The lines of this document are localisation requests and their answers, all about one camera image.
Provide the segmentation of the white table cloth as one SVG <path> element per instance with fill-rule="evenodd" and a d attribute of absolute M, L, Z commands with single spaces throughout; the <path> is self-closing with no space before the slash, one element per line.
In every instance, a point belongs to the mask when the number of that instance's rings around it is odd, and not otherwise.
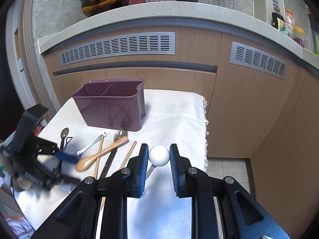
<path fill-rule="evenodd" d="M 135 157 L 142 144 L 149 147 L 176 144 L 179 154 L 190 160 L 191 165 L 207 168 L 207 141 L 205 100 L 196 93 L 145 90 L 146 115 L 142 128 L 129 132 L 128 143 L 120 147 L 109 169 L 109 174 L 118 171 L 134 141 L 137 144 L 130 157 Z M 66 148 L 67 153 L 76 153 L 93 142 L 103 130 L 88 126 L 82 118 L 73 99 L 69 99 L 48 125 L 40 132 L 43 139 L 60 143 L 60 134 L 69 129 L 73 137 Z M 93 155 L 99 149 L 94 144 L 86 155 Z M 15 199 L 23 214 L 35 229 L 68 196 L 60 185 L 46 192 L 31 187 L 15 192 Z M 128 238 L 190 238 L 191 199 L 176 196 L 172 181 L 171 167 L 157 167 L 146 180 L 145 190 L 139 199 L 130 198 L 128 206 Z"/>

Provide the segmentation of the wooden kitchen cabinet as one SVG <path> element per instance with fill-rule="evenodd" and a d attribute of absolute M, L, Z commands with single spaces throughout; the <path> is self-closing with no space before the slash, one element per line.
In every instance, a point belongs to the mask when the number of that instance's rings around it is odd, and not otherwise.
<path fill-rule="evenodd" d="M 174 55 L 124 55 L 62 66 L 60 53 L 100 38 L 174 32 Z M 233 42 L 286 62 L 283 79 L 230 63 Z M 191 91 L 208 102 L 208 154 L 249 158 L 258 202 L 292 238 L 318 213 L 318 79 L 273 46 L 208 29 L 145 26 L 64 42 L 44 53 L 60 103 L 86 81 L 144 78 L 147 88 Z"/>

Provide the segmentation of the wooden chopstick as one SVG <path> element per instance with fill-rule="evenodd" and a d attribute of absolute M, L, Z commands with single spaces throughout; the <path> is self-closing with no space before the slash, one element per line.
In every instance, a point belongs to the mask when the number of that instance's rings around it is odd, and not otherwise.
<path fill-rule="evenodd" d="M 102 135 L 102 136 L 101 136 L 101 140 L 100 140 L 100 142 L 99 142 L 98 152 L 102 150 L 103 143 L 104 143 L 104 136 Z M 98 177 L 99 161 L 100 161 L 100 158 L 97 157 L 97 159 L 96 159 L 96 164 L 95 164 L 95 170 L 94 170 L 94 178 L 95 178 L 96 180 L 98 179 L 97 177 Z"/>
<path fill-rule="evenodd" d="M 128 160 L 129 160 L 129 158 L 131 156 L 131 153 L 134 150 L 136 144 L 137 144 L 137 141 L 134 141 L 119 169 L 122 169 L 122 168 L 125 167 L 125 165 L 127 164 Z M 102 201 L 101 201 L 101 204 L 100 204 L 100 210 L 102 210 L 104 208 L 105 200 L 106 200 L 106 197 L 103 197 Z"/>

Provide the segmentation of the yellow-lid jar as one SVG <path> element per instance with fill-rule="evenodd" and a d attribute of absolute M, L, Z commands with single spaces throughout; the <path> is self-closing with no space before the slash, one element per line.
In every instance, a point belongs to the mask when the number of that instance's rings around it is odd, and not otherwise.
<path fill-rule="evenodd" d="M 301 27 L 295 25 L 292 29 L 292 39 L 302 48 L 304 48 L 304 36 L 304 30 Z"/>

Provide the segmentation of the steel shovel-shaped spoon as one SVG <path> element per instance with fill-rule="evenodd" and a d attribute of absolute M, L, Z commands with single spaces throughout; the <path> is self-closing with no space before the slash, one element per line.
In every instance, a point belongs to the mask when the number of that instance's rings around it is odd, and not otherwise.
<path fill-rule="evenodd" d="M 66 142 L 65 142 L 65 145 L 64 145 L 63 149 L 61 149 L 60 152 L 57 154 L 58 162 L 57 162 L 57 166 L 56 166 L 56 168 L 54 170 L 54 173 L 56 174 L 56 176 L 58 178 L 60 178 L 60 176 L 61 176 L 62 160 L 63 160 L 64 155 L 65 155 L 65 149 L 67 148 L 68 144 L 71 142 L 72 139 L 73 139 L 72 136 L 66 137 Z"/>

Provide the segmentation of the dark sauce bottle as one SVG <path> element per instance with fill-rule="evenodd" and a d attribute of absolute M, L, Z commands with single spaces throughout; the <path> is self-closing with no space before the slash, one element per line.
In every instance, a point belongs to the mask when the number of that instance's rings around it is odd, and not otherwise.
<path fill-rule="evenodd" d="M 281 14 L 277 13 L 277 12 L 272 12 L 271 13 L 271 17 L 272 17 L 272 26 L 279 30 L 282 31 L 282 28 L 284 27 L 284 18 Z"/>

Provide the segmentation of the white ball-handle steel utensil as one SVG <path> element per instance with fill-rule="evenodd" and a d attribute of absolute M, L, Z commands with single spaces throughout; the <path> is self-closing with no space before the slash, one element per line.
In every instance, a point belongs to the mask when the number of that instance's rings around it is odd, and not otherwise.
<path fill-rule="evenodd" d="M 169 160 L 170 153 L 164 146 L 154 146 L 149 151 L 149 161 L 151 162 L 151 166 L 147 171 L 146 179 L 150 176 L 150 174 L 156 167 L 165 166 Z"/>

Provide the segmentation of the orange-capped clear bottle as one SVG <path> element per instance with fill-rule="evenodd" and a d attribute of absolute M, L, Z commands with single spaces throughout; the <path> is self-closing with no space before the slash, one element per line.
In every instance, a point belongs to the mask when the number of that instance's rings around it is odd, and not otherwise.
<path fill-rule="evenodd" d="M 292 38 L 292 30 L 295 25 L 294 18 L 292 16 L 292 11 L 290 9 L 286 9 L 286 13 L 284 16 L 284 26 L 282 28 L 282 32 Z"/>

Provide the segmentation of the speckled stone countertop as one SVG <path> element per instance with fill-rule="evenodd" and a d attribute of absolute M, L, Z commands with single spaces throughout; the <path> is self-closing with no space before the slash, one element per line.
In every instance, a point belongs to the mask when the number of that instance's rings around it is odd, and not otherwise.
<path fill-rule="evenodd" d="M 40 53 L 44 53 L 48 49 L 72 37 L 104 26 L 156 18 L 207 21 L 214 25 L 221 24 L 234 27 L 235 30 L 247 31 L 281 46 L 297 56 L 298 59 L 318 69 L 318 55 L 302 48 L 271 25 L 235 10 L 192 2 L 142 3 L 103 12 L 75 23 L 58 33 L 38 39 L 38 50 Z"/>

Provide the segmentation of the small grey vent grille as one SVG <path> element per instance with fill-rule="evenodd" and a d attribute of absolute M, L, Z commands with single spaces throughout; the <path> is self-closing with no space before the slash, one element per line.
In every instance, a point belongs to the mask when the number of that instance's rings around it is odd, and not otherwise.
<path fill-rule="evenodd" d="M 232 42 L 229 62 L 279 79 L 284 79 L 286 76 L 286 62 L 269 53 L 237 42 Z"/>

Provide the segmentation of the long grey vent grille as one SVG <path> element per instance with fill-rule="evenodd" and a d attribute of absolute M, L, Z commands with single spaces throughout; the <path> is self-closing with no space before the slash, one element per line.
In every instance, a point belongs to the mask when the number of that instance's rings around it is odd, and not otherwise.
<path fill-rule="evenodd" d="M 143 32 L 102 38 L 83 43 L 59 54 L 62 66 L 128 55 L 174 55 L 174 32 Z"/>

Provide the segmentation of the light wooden spoon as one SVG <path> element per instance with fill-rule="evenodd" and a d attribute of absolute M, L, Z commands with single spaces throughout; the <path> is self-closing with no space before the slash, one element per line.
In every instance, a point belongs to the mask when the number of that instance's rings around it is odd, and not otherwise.
<path fill-rule="evenodd" d="M 76 163 L 76 171 L 83 172 L 86 171 L 88 168 L 90 168 L 94 162 L 96 161 L 97 157 L 102 157 L 106 155 L 107 153 L 111 152 L 113 149 L 118 148 L 128 142 L 128 137 L 124 136 L 117 140 L 116 142 L 113 142 L 108 147 L 104 148 L 103 150 L 99 151 L 98 153 L 82 158 Z"/>

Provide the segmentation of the purple plastic utensil caddy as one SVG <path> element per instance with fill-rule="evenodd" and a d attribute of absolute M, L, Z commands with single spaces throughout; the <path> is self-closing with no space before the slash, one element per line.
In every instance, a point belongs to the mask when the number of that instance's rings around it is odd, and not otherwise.
<path fill-rule="evenodd" d="M 88 126 L 139 131 L 146 115 L 142 78 L 92 80 L 72 94 Z"/>

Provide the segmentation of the white ceramic spoon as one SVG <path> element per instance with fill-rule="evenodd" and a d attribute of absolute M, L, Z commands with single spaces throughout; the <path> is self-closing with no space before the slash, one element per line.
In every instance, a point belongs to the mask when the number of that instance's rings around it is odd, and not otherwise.
<path fill-rule="evenodd" d="M 61 184 L 61 189 L 67 192 L 68 194 L 70 194 L 72 191 L 71 184 Z"/>

